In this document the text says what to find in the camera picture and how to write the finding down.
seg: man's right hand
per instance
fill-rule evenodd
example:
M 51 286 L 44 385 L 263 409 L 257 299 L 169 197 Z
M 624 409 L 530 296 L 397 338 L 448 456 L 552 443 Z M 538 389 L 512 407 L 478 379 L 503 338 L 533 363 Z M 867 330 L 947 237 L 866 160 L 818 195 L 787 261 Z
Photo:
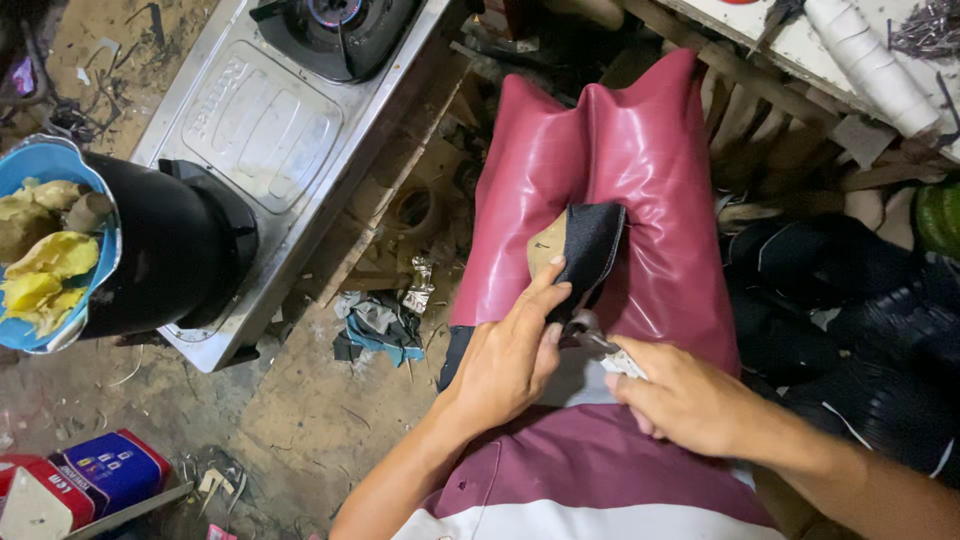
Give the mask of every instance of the man's right hand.
M 739 380 L 664 343 L 613 336 L 649 380 L 608 374 L 611 393 L 629 405 L 640 429 L 666 437 L 697 454 L 757 458 L 764 439 L 776 434 L 784 415 Z

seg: concrete floor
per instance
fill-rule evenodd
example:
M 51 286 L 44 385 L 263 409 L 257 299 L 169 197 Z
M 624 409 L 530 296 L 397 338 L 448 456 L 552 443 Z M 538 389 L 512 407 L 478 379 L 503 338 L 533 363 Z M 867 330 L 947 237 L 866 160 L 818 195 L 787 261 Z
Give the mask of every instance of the concrete floor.
M 93 151 L 130 154 L 216 0 L 159 4 L 163 49 L 147 31 L 149 13 L 136 14 L 146 2 L 71 0 L 66 8 L 48 71 L 60 97 L 79 100 L 101 123 L 116 116 L 91 143 Z M 121 58 L 137 44 L 109 77 L 112 53 L 97 53 L 101 37 L 122 45 Z M 78 66 L 86 66 L 91 86 L 77 78 Z M 98 87 L 114 99 L 98 98 Z M 460 270 L 435 269 L 431 300 L 448 301 L 459 278 Z M 295 291 L 288 303 L 302 298 Z M 45 454 L 128 428 L 167 456 L 181 479 L 196 479 L 208 467 L 249 475 L 229 515 L 226 496 L 218 494 L 204 515 L 203 501 L 191 498 L 141 524 L 143 537 L 203 538 L 208 523 L 241 539 L 306 538 L 314 530 L 325 537 L 350 489 L 432 403 L 448 342 L 446 328 L 434 330 L 447 310 L 431 305 L 424 314 L 424 341 L 435 336 L 427 360 L 412 373 L 382 354 L 353 364 L 334 360 L 331 342 L 343 323 L 316 304 L 306 307 L 282 346 L 267 344 L 264 350 L 276 353 L 211 375 L 175 349 L 116 348 L 106 339 L 24 357 L 0 368 L 0 405 L 15 420 L 11 450 Z

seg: gas stove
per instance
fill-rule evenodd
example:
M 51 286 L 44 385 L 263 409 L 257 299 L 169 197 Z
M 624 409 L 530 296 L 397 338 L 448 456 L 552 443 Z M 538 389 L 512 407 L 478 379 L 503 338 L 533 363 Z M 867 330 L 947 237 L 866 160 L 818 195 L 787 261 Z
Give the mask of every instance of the gas stove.
M 159 329 L 198 369 L 250 357 L 445 47 L 449 3 L 221 0 L 211 14 L 131 157 L 200 166 L 256 221 L 251 269 L 215 320 Z
M 250 11 L 268 43 L 340 83 L 368 80 L 387 60 L 419 0 L 274 0 Z

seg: shiny maroon leather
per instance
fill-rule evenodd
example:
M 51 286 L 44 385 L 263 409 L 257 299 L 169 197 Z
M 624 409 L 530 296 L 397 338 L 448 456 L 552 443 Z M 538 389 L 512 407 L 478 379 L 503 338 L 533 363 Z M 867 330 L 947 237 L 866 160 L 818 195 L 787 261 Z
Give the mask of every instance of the shiny maroon leather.
M 451 325 L 506 315 L 530 282 L 527 240 L 567 202 L 613 201 L 626 207 L 630 229 L 593 307 L 601 327 L 672 342 L 739 373 L 701 73 L 693 51 L 674 51 L 629 88 L 587 86 L 573 110 L 507 77 Z

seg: blue plastic bowl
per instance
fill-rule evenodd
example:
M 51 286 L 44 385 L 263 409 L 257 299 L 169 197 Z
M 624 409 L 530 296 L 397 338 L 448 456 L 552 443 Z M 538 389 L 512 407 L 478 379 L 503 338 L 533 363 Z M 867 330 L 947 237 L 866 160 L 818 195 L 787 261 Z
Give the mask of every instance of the blue plastic bowl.
M 106 193 L 111 200 L 113 199 L 100 175 L 84 164 L 80 151 L 66 139 L 35 135 L 0 158 L 0 196 L 14 193 L 23 186 L 23 180 L 27 177 L 37 178 L 41 184 L 53 180 L 69 180 L 77 184 L 86 184 L 94 191 Z M 59 328 L 44 337 L 36 337 L 34 325 L 20 319 L 7 319 L 0 323 L 0 344 L 30 353 L 53 353 L 54 350 L 49 350 L 48 345 L 57 339 L 61 332 L 69 329 L 78 317 L 84 317 L 81 322 L 85 326 L 86 303 L 90 293 L 113 272 L 119 260 L 119 237 L 118 221 L 114 213 L 105 225 L 103 238 L 99 240 L 100 260 L 97 266 L 86 274 L 68 281 L 69 286 L 89 288 Z M 0 291 L 0 303 L 2 301 L 3 291 Z M 0 304 L 0 314 L 5 311 Z M 78 331 L 74 333 L 73 338 L 60 343 L 55 350 L 72 343 L 79 334 Z

